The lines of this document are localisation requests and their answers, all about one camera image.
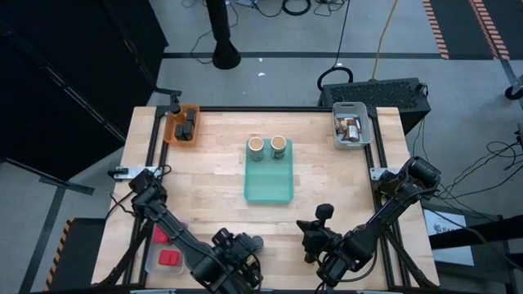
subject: red block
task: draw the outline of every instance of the red block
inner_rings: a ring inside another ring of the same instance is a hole
[[[169,265],[171,263],[171,252],[169,250],[162,250],[158,263],[160,265]]]
[[[166,266],[178,266],[181,262],[181,254],[176,250],[162,250],[158,263]]]
[[[154,226],[153,242],[154,243],[168,243],[169,242],[167,235],[157,225]]]

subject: wooden tabletop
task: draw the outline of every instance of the wooden tabletop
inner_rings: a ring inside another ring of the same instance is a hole
[[[315,289],[320,283],[317,265],[303,261],[302,232],[296,220],[315,219],[316,206],[334,205],[328,225],[338,233],[365,223],[374,214],[367,164],[363,150],[336,150],[330,113],[201,113],[198,144],[194,148],[169,147],[167,164],[172,172],[164,177],[167,206],[179,219],[189,220],[196,238],[210,243],[222,227],[231,233],[261,235],[264,249],[257,254],[264,276],[263,288]],[[389,167],[402,167],[409,159],[398,110],[378,109],[379,123]],[[121,165],[143,166],[154,121],[154,108],[137,107],[132,116]],[[163,136],[163,125],[159,138]],[[251,136],[275,135],[293,140],[294,200],[287,205],[250,204],[244,199],[245,142]],[[161,140],[156,146],[158,165]],[[378,157],[373,144],[376,166]],[[129,192],[128,183],[117,183],[116,199]],[[130,201],[124,205],[131,209]],[[127,250],[132,216],[117,209],[108,219],[92,281],[101,281]],[[427,230],[419,203],[400,217],[406,251],[418,267],[439,284]],[[133,282],[137,282],[142,251],[136,255]],[[395,282],[401,285],[397,256],[391,249]],[[347,272],[344,278],[364,273]],[[147,287],[201,288],[189,275],[149,274]],[[355,283],[339,283],[337,289],[385,290],[387,284],[378,253],[370,276]]]

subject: metal bracket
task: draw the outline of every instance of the metal bracket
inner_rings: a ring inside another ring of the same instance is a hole
[[[162,174],[162,169],[158,167],[115,167],[112,170],[107,171],[107,175],[112,177],[116,181],[121,180],[132,180],[136,176],[138,176],[141,171],[144,169],[148,169],[152,172],[154,172],[155,176],[159,176]]]
[[[400,168],[398,167],[388,167],[388,168],[381,168],[381,167],[373,167],[370,169],[370,177],[371,180],[378,180],[380,176],[382,176],[383,172],[389,171],[393,174],[397,174],[400,172]]]

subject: green tray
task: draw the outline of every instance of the green tray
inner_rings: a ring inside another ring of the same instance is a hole
[[[255,162],[245,144],[244,197],[251,203],[288,203],[294,198],[293,142],[287,139],[283,158],[270,156],[270,139],[263,139],[263,159]]]

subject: gray concrete floor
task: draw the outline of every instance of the gray concrete floor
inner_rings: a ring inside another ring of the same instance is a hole
[[[208,16],[201,2],[183,8],[179,2],[152,0],[159,23],[170,42],[166,51],[188,52],[196,38],[209,30]],[[279,1],[261,0],[266,13],[278,10]],[[352,0],[342,50],[375,52],[390,2]],[[246,7],[235,6],[239,25],[231,30],[240,51],[336,51],[344,11],[330,18],[291,17],[282,14],[273,19],[260,16]],[[202,40],[196,51],[210,52],[211,36]],[[384,52],[436,53],[425,12],[420,1],[400,1],[384,41]],[[356,81],[370,78],[373,60],[339,60],[355,73]],[[315,105],[319,92],[317,77],[332,66],[332,59],[244,58],[229,71],[201,65],[191,59],[167,59],[161,65],[159,87],[184,92],[181,100],[201,105]],[[523,73],[523,61],[512,61],[517,74]],[[465,167],[487,154],[492,140],[515,141],[516,123],[523,111],[515,101],[503,98],[508,80],[496,60],[380,60],[377,79],[418,77],[429,86],[432,111],[426,118],[425,148],[431,163],[443,172],[444,183],[451,183]],[[325,82],[344,82],[336,75]],[[150,105],[167,104],[164,95],[153,94]],[[421,141],[412,150],[417,129],[407,135],[411,153],[422,154]],[[66,192],[51,233],[33,291],[45,283],[56,245],[65,221],[70,217],[103,217],[114,183],[106,171],[119,164],[122,151],[96,163],[71,181],[96,188],[91,196]],[[503,168],[507,158],[496,158],[468,177],[456,188],[464,193],[495,185],[510,171]],[[42,229],[55,188],[38,182],[38,177],[7,163],[0,163],[0,293],[18,292],[37,238]],[[463,198],[463,202],[481,212],[514,216],[521,213],[523,200],[521,174],[491,191]],[[513,252],[523,252],[521,242],[511,243]],[[477,292],[503,292],[499,285],[460,277],[441,275],[445,287]]]

